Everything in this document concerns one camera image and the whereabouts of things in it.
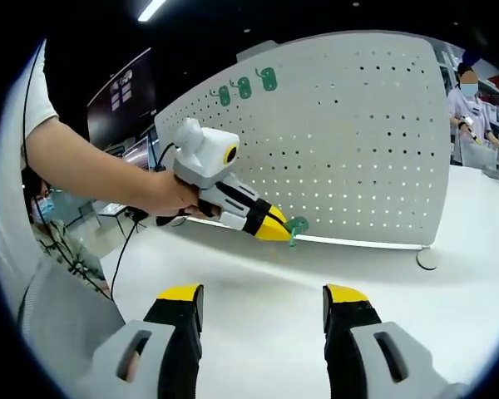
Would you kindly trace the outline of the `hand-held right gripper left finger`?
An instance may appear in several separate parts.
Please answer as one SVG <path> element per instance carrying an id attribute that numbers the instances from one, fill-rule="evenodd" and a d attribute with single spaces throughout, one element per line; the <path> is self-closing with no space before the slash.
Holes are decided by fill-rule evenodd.
<path id="1" fill-rule="evenodd" d="M 93 354 L 82 378 L 88 398 L 194 398 L 202 357 L 204 286 L 160 293 Z"/>

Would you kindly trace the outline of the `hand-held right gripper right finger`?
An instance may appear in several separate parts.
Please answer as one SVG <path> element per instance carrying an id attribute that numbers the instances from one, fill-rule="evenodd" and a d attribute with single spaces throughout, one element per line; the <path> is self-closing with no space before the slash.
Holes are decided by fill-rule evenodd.
<path id="1" fill-rule="evenodd" d="M 323 286 L 324 359 L 332 398 L 463 398 L 432 354 L 394 322 L 384 322 L 356 289 Z"/>

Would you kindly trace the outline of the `person's left hand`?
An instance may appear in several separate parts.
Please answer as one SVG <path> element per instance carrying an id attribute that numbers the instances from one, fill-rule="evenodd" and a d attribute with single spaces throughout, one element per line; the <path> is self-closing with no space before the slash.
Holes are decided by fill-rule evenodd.
<path id="1" fill-rule="evenodd" d="M 175 216 L 181 210 L 198 219 L 211 219 L 219 215 L 220 209 L 212 208 L 206 216 L 198 207 L 199 191 L 179 179 L 171 170 L 151 173 L 147 183 L 145 211 L 156 216 Z"/>

